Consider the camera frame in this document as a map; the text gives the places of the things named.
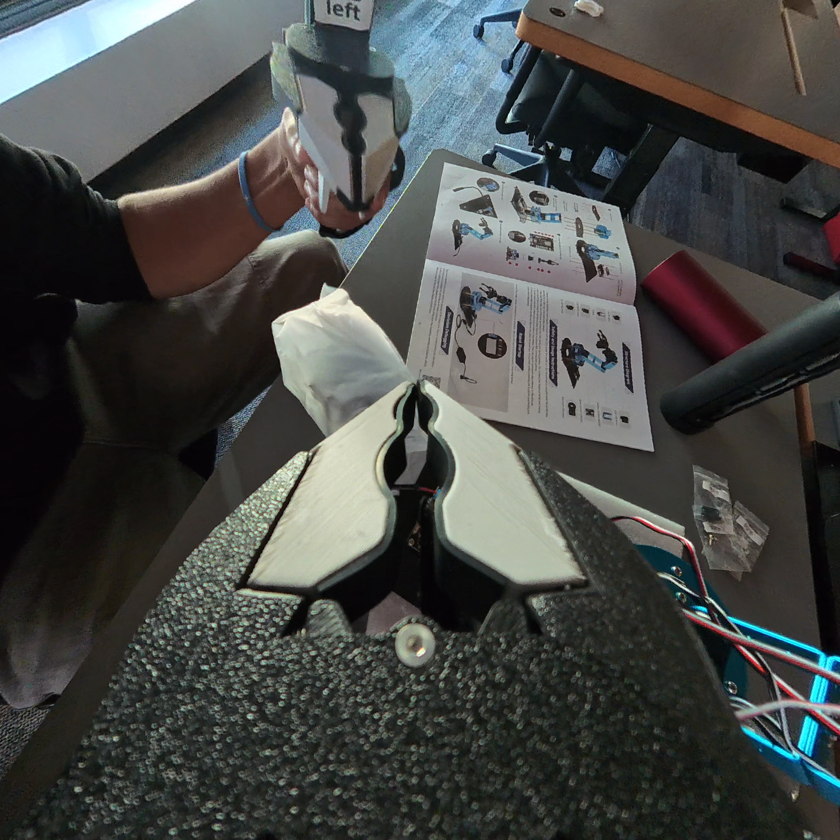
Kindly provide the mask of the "dark grey cylinder bottle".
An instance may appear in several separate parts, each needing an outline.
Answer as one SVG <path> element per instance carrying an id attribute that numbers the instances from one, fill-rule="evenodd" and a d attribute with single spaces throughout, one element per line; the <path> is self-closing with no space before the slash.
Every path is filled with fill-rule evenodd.
<path id="1" fill-rule="evenodd" d="M 666 422 L 697 434 L 839 367 L 839 295 L 800 313 L 661 397 Z"/>

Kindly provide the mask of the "printed instruction booklet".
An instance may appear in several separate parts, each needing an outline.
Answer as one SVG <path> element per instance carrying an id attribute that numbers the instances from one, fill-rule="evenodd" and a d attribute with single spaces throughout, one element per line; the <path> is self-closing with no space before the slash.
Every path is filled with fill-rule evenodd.
<path id="1" fill-rule="evenodd" d="M 446 163 L 406 364 L 485 419 L 652 452 L 620 210 Z"/>

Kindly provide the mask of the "person's left forearm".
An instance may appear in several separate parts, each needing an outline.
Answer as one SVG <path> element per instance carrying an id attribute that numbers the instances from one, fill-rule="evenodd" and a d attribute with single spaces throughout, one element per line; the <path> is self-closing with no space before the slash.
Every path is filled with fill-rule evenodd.
<path id="1" fill-rule="evenodd" d="M 174 298 L 228 272 L 267 235 L 231 163 L 112 201 L 75 165 L 2 137 L 2 296 L 103 303 Z"/>

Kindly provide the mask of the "red cylinder bottle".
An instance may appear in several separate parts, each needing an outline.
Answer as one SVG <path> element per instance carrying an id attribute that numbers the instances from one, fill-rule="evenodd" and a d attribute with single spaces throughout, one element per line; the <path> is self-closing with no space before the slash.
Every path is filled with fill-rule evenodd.
<path id="1" fill-rule="evenodd" d="M 642 288 L 711 363 L 766 334 L 764 326 L 685 250 L 652 269 Z"/>

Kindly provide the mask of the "person's left hand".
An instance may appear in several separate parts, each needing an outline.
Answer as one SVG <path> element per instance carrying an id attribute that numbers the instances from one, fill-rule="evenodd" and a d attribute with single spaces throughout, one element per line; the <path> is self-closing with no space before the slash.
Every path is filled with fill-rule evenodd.
<path id="1" fill-rule="evenodd" d="M 302 207 L 323 227 L 339 231 L 341 235 L 364 224 L 358 212 L 349 211 L 341 201 L 328 196 L 325 210 L 321 209 L 319 170 L 308 152 L 302 147 L 298 120 L 290 108 L 285 108 L 278 128 L 270 135 L 269 151 L 277 153 L 279 186 L 271 187 L 269 195 L 274 203 L 288 208 L 281 216 L 288 219 Z"/>

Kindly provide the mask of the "wood-edged desk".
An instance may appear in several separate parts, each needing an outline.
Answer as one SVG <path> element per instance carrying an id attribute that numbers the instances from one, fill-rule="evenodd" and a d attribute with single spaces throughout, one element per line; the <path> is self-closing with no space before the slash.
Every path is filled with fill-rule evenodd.
<path id="1" fill-rule="evenodd" d="M 833 2 L 531 1 L 517 36 L 616 81 L 617 107 L 718 151 L 839 165 Z"/>

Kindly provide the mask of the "white plastic bag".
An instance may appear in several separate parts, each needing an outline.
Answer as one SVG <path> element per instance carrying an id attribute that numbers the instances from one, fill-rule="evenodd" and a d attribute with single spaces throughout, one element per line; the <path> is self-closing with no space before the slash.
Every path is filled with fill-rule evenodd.
<path id="1" fill-rule="evenodd" d="M 271 324 L 282 379 L 325 436 L 413 377 L 393 342 L 346 290 Z"/>

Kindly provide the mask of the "white foam sheet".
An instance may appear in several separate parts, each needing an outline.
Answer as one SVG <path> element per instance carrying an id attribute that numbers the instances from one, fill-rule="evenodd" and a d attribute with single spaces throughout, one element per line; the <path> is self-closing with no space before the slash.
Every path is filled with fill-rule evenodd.
<path id="1" fill-rule="evenodd" d="M 588 485 L 560 471 L 558 471 L 558 475 L 570 483 L 573 488 L 578 490 L 585 499 L 602 511 L 608 518 L 619 516 L 640 517 L 669 532 L 677 533 L 680 536 L 686 535 L 685 527 L 675 521 L 671 521 L 643 507 L 639 507 L 630 501 L 615 497 L 608 492 Z M 616 526 L 625 533 L 631 543 L 655 546 L 676 556 L 679 556 L 681 553 L 681 548 L 677 541 L 652 531 L 638 522 L 622 520 Z"/>

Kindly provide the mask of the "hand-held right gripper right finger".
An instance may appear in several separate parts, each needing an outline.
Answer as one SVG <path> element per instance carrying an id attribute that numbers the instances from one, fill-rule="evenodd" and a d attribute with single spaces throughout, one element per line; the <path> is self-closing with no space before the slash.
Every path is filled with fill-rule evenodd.
<path id="1" fill-rule="evenodd" d="M 429 382 L 419 391 L 444 475 L 435 501 L 442 548 L 508 591 L 586 585 L 519 447 Z"/>

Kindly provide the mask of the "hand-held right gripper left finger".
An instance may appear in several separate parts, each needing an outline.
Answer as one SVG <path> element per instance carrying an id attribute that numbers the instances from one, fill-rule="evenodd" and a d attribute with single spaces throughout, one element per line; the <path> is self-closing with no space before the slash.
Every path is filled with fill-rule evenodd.
<path id="1" fill-rule="evenodd" d="M 312 450 L 246 586 L 264 592 L 388 592 L 392 485 L 406 468 L 416 386 L 405 382 Z"/>

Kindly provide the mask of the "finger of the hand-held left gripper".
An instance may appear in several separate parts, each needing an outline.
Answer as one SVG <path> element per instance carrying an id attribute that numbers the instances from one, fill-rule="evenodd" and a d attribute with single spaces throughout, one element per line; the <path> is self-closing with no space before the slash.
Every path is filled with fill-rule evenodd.
<path id="1" fill-rule="evenodd" d="M 391 80 L 353 83 L 353 205 L 370 205 L 390 185 L 399 145 Z"/>
<path id="2" fill-rule="evenodd" d="M 296 59 L 293 63 L 301 99 L 298 128 L 302 147 L 325 181 L 327 192 L 341 193 L 351 201 L 351 158 L 343 146 L 343 127 L 334 112 L 339 93 L 334 86 L 314 74 L 314 65 L 305 67 Z"/>

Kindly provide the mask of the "blue wristband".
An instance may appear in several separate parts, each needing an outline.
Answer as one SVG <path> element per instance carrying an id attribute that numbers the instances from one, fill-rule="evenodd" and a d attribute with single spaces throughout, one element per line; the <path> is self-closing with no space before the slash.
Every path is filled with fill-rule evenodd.
<path id="1" fill-rule="evenodd" d="M 269 235 L 277 233 L 281 230 L 282 225 L 280 227 L 272 227 L 266 223 L 264 218 L 259 213 L 255 201 L 252 197 L 249 181 L 247 176 L 247 151 L 243 151 L 238 157 L 238 184 L 240 188 L 240 192 L 242 197 L 245 201 L 246 209 L 248 211 L 248 215 L 252 218 L 254 223 L 264 232 Z"/>

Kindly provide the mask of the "small clear parts bag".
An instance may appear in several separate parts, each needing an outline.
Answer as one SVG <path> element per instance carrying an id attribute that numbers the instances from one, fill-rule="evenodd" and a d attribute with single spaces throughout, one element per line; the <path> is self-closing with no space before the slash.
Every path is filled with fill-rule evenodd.
<path id="1" fill-rule="evenodd" d="M 702 521 L 702 551 L 710 569 L 727 571 L 737 581 L 750 572 L 770 534 L 770 528 L 750 509 L 736 500 L 732 506 L 732 531 L 713 532 L 711 523 Z"/>
<path id="2" fill-rule="evenodd" d="M 732 500 L 728 480 L 693 465 L 693 513 L 701 534 L 733 534 Z"/>

